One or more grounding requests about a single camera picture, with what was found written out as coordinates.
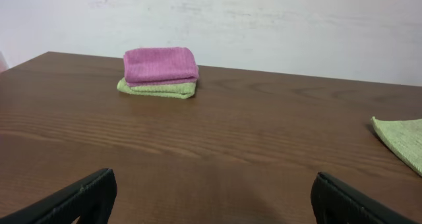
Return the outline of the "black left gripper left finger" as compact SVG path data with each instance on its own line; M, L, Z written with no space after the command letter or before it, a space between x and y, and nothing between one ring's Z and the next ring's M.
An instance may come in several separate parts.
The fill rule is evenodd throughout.
M105 168L1 218L2 224L107 224L117 196L112 169Z

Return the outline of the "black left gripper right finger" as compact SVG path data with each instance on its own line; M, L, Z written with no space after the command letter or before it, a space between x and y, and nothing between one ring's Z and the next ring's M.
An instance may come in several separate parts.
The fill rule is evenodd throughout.
M416 224L325 172L314 180L311 205L318 224Z

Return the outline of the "light green cloth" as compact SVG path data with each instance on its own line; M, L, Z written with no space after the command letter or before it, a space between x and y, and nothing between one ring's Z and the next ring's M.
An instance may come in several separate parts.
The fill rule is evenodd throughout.
M371 123L384 145L421 176L421 119L382 121L372 117Z

